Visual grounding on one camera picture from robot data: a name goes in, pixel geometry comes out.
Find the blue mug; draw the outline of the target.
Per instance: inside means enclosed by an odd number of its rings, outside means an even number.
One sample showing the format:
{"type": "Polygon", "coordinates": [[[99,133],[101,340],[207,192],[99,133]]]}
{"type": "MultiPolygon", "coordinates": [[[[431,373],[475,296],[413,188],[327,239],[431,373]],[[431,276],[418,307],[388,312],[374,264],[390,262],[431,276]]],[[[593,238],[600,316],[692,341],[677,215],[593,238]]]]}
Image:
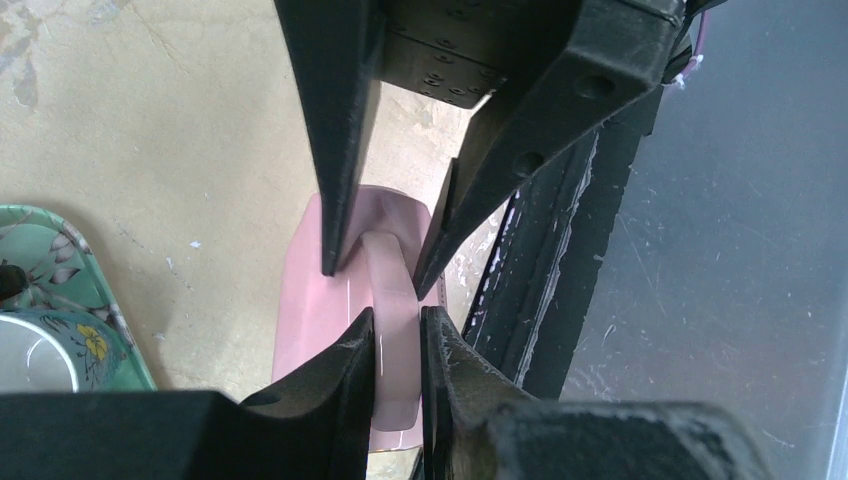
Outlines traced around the blue mug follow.
{"type": "Polygon", "coordinates": [[[127,350],[117,333],[87,313],[1,311],[1,392],[105,390],[127,350]]]}

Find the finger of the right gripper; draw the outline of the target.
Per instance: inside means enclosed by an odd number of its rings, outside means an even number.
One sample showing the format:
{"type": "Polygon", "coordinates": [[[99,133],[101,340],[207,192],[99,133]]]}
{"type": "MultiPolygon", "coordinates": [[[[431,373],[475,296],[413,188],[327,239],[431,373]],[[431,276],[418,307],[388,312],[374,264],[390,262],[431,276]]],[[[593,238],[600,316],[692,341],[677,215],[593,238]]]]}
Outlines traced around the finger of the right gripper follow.
{"type": "Polygon", "coordinates": [[[279,0],[321,200],[321,272],[344,261],[379,100],[386,18],[378,1],[279,0]]]}
{"type": "Polygon", "coordinates": [[[463,241],[582,136],[656,89],[682,1],[533,1],[505,33],[505,80],[472,116],[412,277],[431,290],[463,241]]]}

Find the pink faceted mug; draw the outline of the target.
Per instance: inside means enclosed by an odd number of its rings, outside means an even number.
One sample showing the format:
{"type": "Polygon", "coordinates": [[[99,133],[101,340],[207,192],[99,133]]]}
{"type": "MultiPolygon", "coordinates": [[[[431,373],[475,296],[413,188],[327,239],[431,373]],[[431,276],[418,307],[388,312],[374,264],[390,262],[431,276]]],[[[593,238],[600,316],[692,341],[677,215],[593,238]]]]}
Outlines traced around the pink faceted mug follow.
{"type": "Polygon", "coordinates": [[[420,312],[442,306],[444,282],[419,299],[411,276],[431,215],[399,191],[359,188],[343,260],[321,273],[321,199],[314,194],[285,255],[272,378],[279,380],[328,348],[362,310],[372,308],[375,397],[371,452],[408,450],[423,442],[420,407],[420,312]]]}

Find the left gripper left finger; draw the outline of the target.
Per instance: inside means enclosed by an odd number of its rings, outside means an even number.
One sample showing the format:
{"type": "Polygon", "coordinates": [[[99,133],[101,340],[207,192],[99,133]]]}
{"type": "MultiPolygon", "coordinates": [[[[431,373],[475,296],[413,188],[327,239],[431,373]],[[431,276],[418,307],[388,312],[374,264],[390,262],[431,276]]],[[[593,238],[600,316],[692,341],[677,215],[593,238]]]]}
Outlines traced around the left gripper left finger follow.
{"type": "Polygon", "coordinates": [[[362,479],[375,391],[365,308],[311,360],[235,402],[217,391],[12,394],[5,479],[362,479]]]}

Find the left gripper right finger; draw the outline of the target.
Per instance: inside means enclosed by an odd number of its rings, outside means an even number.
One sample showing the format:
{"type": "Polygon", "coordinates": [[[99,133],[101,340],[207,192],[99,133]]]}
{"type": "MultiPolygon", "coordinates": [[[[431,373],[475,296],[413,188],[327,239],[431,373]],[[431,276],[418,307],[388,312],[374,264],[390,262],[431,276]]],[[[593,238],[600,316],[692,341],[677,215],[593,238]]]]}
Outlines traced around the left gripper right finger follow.
{"type": "Polygon", "coordinates": [[[698,402],[560,402],[476,352],[445,309],[421,313],[423,479],[768,479],[747,430],[698,402]]]}

